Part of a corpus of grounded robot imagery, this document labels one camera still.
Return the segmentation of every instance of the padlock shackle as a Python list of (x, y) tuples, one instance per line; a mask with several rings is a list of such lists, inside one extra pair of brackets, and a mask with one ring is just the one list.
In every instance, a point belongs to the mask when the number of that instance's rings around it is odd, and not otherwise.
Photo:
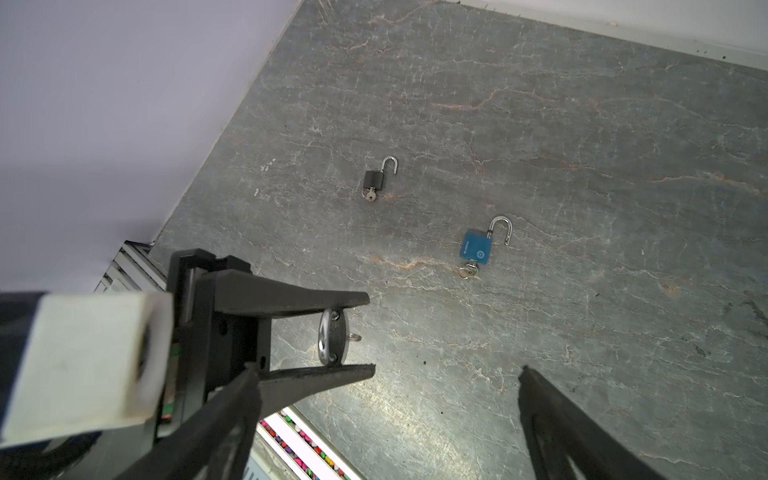
[(386, 167), (386, 161), (391, 160), (395, 162), (395, 170), (392, 171), (392, 174), (397, 175), (397, 159), (394, 158), (392, 155), (389, 155), (388, 157), (385, 157), (382, 161), (382, 172), (384, 171), (384, 167)]
[(488, 233), (486, 234), (486, 237), (491, 238), (493, 235), (493, 227), (496, 226), (497, 222), (507, 222), (507, 238), (504, 241), (504, 245), (509, 245), (509, 240), (512, 239), (512, 230), (515, 228), (515, 226), (512, 225), (512, 221), (504, 215), (499, 215), (498, 217), (494, 217), (494, 219), (491, 220), (491, 226), (488, 227)]

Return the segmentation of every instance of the white wall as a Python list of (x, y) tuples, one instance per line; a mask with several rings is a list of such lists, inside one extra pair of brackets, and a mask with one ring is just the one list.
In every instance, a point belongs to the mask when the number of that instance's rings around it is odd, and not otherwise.
[(488, 0), (539, 12), (768, 53), (768, 0)]
[(299, 0), (0, 2), (0, 290), (150, 241)]

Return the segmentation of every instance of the dark blue part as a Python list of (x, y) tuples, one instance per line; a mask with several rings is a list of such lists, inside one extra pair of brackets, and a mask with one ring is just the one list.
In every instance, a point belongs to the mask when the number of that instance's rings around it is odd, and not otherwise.
[(491, 239), (484, 233), (475, 233), (470, 230), (464, 234), (462, 250), (458, 254), (462, 258), (485, 265), (491, 255)]

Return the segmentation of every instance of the padlock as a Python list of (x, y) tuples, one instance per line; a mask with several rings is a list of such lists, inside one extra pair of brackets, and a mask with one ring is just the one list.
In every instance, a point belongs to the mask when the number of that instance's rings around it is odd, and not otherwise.
[(512, 238), (512, 230), (514, 226), (512, 221), (503, 215), (494, 217), (491, 220), (491, 226), (483, 233), (480, 230), (467, 230), (464, 234), (464, 241), (462, 242), (462, 249), (459, 251), (459, 256), (469, 262), (462, 268), (458, 269), (458, 274), (461, 278), (469, 278), (478, 274), (478, 265), (485, 265), (488, 263), (488, 258), (491, 256), (491, 237), (493, 237), (493, 228), (499, 221), (507, 222), (507, 238), (504, 245), (509, 245), (509, 240)]
[(382, 161), (381, 170), (368, 170), (365, 178), (362, 179), (362, 196), (369, 202), (376, 199), (376, 191), (381, 190), (384, 186), (384, 167), (386, 167), (388, 160), (394, 162), (395, 169), (392, 174), (397, 175), (397, 159), (390, 155)]

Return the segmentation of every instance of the black padlock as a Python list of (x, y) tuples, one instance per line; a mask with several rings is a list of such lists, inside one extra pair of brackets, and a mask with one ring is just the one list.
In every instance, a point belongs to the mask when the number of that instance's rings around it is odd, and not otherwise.
[(392, 173), (397, 174), (397, 159), (390, 155), (382, 161), (381, 170), (368, 170), (365, 178), (362, 179), (362, 195), (369, 202), (373, 202), (376, 199), (376, 191), (381, 190), (384, 186), (384, 167), (387, 160), (395, 163), (395, 169)]

